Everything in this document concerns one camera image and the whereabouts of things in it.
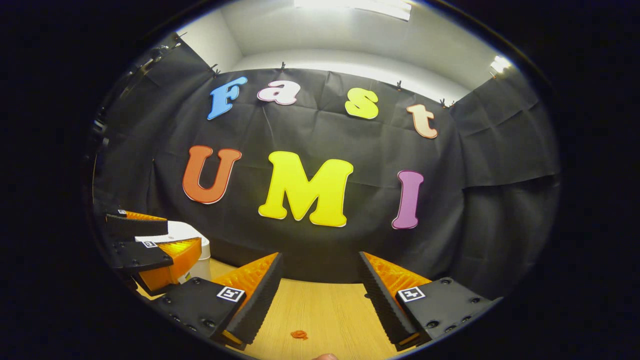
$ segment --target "white container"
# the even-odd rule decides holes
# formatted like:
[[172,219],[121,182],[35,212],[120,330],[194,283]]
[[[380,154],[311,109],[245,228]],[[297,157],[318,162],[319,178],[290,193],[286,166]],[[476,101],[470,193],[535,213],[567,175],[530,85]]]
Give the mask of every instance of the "white container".
[[184,283],[192,277],[199,277],[207,281],[211,281],[211,268],[209,267],[209,259],[211,258],[211,249],[209,240],[202,236],[193,226],[179,221],[167,221],[168,234],[158,236],[136,236],[136,241],[152,241],[154,243],[166,243],[178,240],[187,240],[193,238],[202,239],[202,253],[200,259],[186,274],[178,278],[179,283]]

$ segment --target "ceiling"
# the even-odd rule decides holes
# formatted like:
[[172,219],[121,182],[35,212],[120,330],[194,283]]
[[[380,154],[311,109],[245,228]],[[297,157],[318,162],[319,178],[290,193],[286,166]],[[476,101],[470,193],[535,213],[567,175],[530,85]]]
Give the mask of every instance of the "ceiling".
[[295,8],[293,0],[240,0],[221,12],[244,56],[299,49],[358,51],[404,61],[474,89],[491,77],[497,54],[418,4],[408,22],[349,8]]

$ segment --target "letter m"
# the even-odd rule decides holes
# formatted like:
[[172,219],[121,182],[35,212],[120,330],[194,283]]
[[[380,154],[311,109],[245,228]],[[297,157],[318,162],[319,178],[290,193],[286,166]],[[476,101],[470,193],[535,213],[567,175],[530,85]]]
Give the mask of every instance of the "letter m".
[[353,172],[352,164],[344,160],[327,160],[309,181],[297,154],[276,151],[269,155],[269,161],[273,164],[273,175],[267,201],[258,208],[260,215],[284,219],[287,210],[282,203],[287,193],[291,213],[297,221],[302,220],[318,199],[316,210],[309,215],[313,224],[335,227],[347,224],[342,206],[347,177]]

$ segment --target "black cloth backdrop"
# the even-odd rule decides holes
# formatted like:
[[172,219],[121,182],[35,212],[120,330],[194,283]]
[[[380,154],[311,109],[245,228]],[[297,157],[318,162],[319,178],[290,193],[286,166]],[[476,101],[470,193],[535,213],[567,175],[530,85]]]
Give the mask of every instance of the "black cloth backdrop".
[[[491,79],[444,109],[439,102],[372,79],[306,69],[243,70],[213,78],[188,46],[180,46],[107,110],[109,145],[100,155],[95,196],[123,208],[193,225],[211,241],[212,257],[241,266],[281,252],[285,277],[359,282],[358,251],[426,277],[451,275],[487,296],[504,295],[546,241],[558,198],[559,173],[550,119],[516,71]],[[207,120],[211,90],[246,76],[233,108]],[[282,106],[257,98],[275,80],[301,86]],[[344,108],[350,88],[378,95],[366,120]],[[419,135],[406,108],[433,112],[435,139]],[[214,150],[201,184],[213,183],[220,149],[242,152],[217,203],[190,200],[182,189],[189,148]],[[344,198],[345,227],[295,221],[285,198],[283,220],[262,217],[273,151],[300,156],[309,179],[328,159],[354,171]],[[397,173],[420,172],[413,229],[393,229],[401,196]]]

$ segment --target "table surface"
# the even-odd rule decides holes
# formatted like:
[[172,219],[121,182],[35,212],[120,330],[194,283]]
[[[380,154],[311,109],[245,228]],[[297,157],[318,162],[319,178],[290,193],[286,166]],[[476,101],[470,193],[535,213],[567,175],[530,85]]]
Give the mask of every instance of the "table surface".
[[[236,269],[214,259],[209,266],[212,278]],[[151,297],[139,286],[138,292],[149,299],[161,296]],[[365,294],[362,284],[282,279],[260,331],[242,353],[261,360],[311,360],[325,353],[340,360],[382,360],[400,354]],[[291,332],[297,330],[308,339],[294,339]]]

